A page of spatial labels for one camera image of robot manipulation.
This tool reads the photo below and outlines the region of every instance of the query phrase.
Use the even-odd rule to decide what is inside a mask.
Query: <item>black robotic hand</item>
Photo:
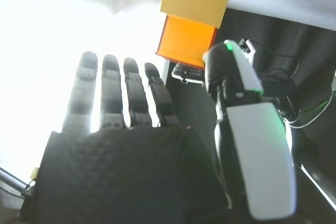
[[[90,134],[97,56],[83,54],[62,132],[51,133],[26,221],[224,223],[223,187],[202,141],[179,126],[156,67],[145,64],[161,127],[152,127],[137,64],[128,58],[123,68],[131,127],[123,119],[119,65],[107,55],[100,130]]]

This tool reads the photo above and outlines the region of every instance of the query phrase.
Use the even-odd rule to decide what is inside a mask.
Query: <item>metal tube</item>
[[[22,192],[27,184],[0,167],[0,181]]]

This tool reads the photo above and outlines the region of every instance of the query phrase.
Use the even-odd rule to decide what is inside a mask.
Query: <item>green light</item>
[[[226,43],[225,45],[226,45],[227,50],[229,51],[233,50],[233,46],[230,43]]]

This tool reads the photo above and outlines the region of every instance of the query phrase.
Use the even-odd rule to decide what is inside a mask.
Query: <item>green cable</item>
[[[321,108],[323,108],[328,102],[329,102],[330,99],[327,99],[325,101],[323,101],[322,103],[320,103],[318,106],[316,106],[315,108],[312,108],[312,109],[307,109],[307,110],[301,110],[300,112],[301,113],[307,113],[307,112],[313,112],[313,111],[316,111],[316,110],[321,110]]]

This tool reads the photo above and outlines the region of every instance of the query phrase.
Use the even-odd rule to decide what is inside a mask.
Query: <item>robotic hand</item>
[[[120,70],[102,67],[101,129],[90,134],[97,57],[83,54],[61,133],[52,132],[22,220],[45,223],[244,223],[285,218],[296,206],[285,130],[234,41],[206,59],[206,90],[217,103],[218,171],[192,129],[180,127],[154,65],[145,72],[161,127],[152,127],[137,64],[123,65],[131,127],[123,120]]]

